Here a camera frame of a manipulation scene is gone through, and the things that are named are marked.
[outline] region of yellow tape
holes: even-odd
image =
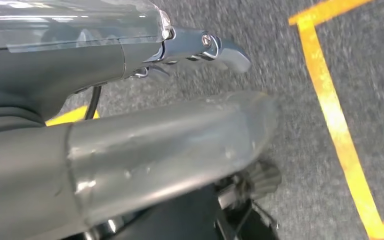
[[[372,0],[323,1],[289,18],[289,24],[295,25],[298,21],[309,21],[313,26],[317,26],[370,1]]]
[[[315,25],[308,21],[308,18],[299,20],[297,25],[308,72],[355,207],[370,239],[383,240],[384,223],[382,223],[377,211],[360,164],[331,74],[323,56]]]
[[[87,106],[79,107],[75,110],[72,110],[70,112],[67,112],[61,116],[58,116],[54,119],[51,119],[46,122],[47,126],[53,126],[58,124],[65,124],[65,123],[73,123],[77,121],[81,121],[85,118],[86,111],[88,110]],[[93,116],[94,119],[99,118],[98,111],[95,111],[95,115]]]

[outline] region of gray carpet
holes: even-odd
[[[366,239],[288,17],[316,0],[156,0],[175,25],[204,28],[239,43],[253,61],[236,75],[210,67],[170,68],[166,82],[128,79],[104,87],[102,116],[236,90],[278,97],[282,117],[268,152],[283,173],[279,190],[261,200],[284,240]],[[316,27],[361,164],[384,220],[384,0]],[[89,101],[67,101],[63,111]]]

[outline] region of black cable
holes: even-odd
[[[236,229],[234,231],[235,236],[239,236],[239,231],[241,231],[242,226],[245,224],[245,221],[247,221],[252,210],[253,210],[253,205],[249,204],[248,209],[246,210],[245,214],[242,216],[242,219],[240,220],[239,224],[236,226]]]
[[[86,114],[84,115],[85,120],[93,119],[95,111],[98,107],[99,98],[101,96],[102,86],[94,86],[92,92],[92,99],[90,100],[89,107],[87,108]]]

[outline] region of yellow floor marking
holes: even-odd
[[[88,110],[88,106],[82,106],[75,110],[69,111],[61,116],[57,116],[46,122],[47,126],[53,126],[58,124],[72,123],[83,120],[85,118],[86,111]],[[98,111],[95,111],[94,119],[99,118]]]
[[[317,26],[329,19],[355,9],[372,0],[327,0],[304,10],[291,18],[289,24],[295,25],[298,21],[311,21]]]
[[[384,240],[384,223],[378,213],[360,164],[331,74],[323,56],[315,25],[308,18],[299,20],[297,25],[308,72],[355,207],[369,238]]]

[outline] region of screw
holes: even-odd
[[[202,44],[206,48],[209,48],[211,46],[211,36],[208,33],[202,35]]]

